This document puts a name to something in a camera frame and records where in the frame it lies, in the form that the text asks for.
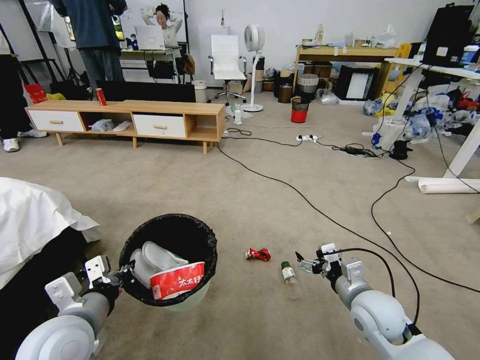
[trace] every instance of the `black monitor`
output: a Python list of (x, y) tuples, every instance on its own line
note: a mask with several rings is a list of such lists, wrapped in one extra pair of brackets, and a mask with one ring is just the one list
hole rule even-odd
[(107, 101), (146, 100), (194, 103), (192, 84), (97, 80)]

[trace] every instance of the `computer monitor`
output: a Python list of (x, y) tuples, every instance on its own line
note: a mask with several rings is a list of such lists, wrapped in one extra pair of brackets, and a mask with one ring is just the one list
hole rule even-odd
[[(68, 36), (71, 41), (75, 41), (74, 30), (72, 28), (72, 22), (70, 21), (69, 16), (65, 16), (65, 25), (66, 30), (68, 31)], [(115, 29), (116, 37), (119, 41), (125, 41), (124, 31), (122, 29), (122, 23), (120, 22), (120, 17), (116, 15), (111, 16), (111, 22), (113, 23), (113, 28)]]

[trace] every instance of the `desk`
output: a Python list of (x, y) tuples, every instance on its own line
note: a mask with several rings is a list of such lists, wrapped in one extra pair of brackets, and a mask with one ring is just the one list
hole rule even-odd
[[(120, 59), (122, 60), (165, 60), (165, 57), (171, 57), (173, 62), (173, 72), (179, 77), (177, 63), (175, 61), (175, 53), (181, 49), (180, 46), (168, 47), (165, 50), (126, 50), (122, 49)], [(125, 70), (148, 70), (145, 67), (122, 67)]]
[(347, 47), (344, 53), (344, 48), (337, 47), (337, 54), (335, 56), (334, 46), (321, 47), (304, 47), (298, 45), (296, 48), (295, 60), (295, 74), (293, 77), (293, 91), (297, 83), (297, 70), (299, 68), (299, 61), (338, 61), (338, 62), (359, 62), (359, 63), (381, 63), (380, 72), (376, 81), (375, 97), (379, 97), (382, 89), (388, 80), (390, 72), (390, 63), (385, 62), (387, 58), (394, 58), (398, 56), (398, 49), (396, 47), (383, 49), (377, 47)]
[[(441, 66), (432, 66), (421, 64), (418, 61), (413, 59), (406, 59), (406, 58), (388, 58), (385, 59), (387, 62), (397, 65), (404, 65), (407, 67), (416, 68), (411, 75), (408, 77), (407, 81), (405, 82), (405, 89), (403, 90), (403, 94), (398, 101), (398, 107), (396, 108), (395, 114), (393, 115), (393, 120), (401, 120), (402, 116), (407, 109), (407, 104), (409, 103), (410, 98), (414, 94), (415, 90), (419, 86), (420, 82), (422, 81), (422, 69), (427, 69), (429, 71), (437, 72), (437, 73), (444, 73), (455, 75), (462, 78), (467, 79), (474, 79), (480, 80), (480, 73), (476, 73), (473, 71), (465, 70), (461, 67), (441, 67)], [(448, 169), (446, 170), (445, 174), (443, 175), (444, 178), (455, 178), (460, 176), (460, 173), (463, 171), (465, 166), (468, 164), (470, 158), (475, 153), (475, 150), (480, 146), (480, 121), (476, 123), (476, 125), (471, 130), (470, 134), (464, 141), (461, 148), (456, 153), (455, 157), (453, 158), (452, 162), (450, 163), (449, 167), (453, 173), (451, 173)], [(418, 176), (407, 176), (405, 178), (407, 181), (418, 181)]]

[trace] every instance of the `paper roll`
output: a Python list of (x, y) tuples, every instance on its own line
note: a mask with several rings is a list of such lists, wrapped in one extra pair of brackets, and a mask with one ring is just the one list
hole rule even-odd
[[(462, 179), (480, 192), (480, 180)], [(418, 188), (423, 194), (474, 194), (475, 190), (456, 178), (424, 177), (418, 181)]]

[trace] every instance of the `blue shirt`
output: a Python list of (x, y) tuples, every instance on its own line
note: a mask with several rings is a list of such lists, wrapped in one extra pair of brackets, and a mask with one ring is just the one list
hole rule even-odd
[(120, 15), (127, 9), (125, 0), (49, 1), (60, 16), (70, 17), (78, 49), (120, 47), (112, 22), (112, 14)]

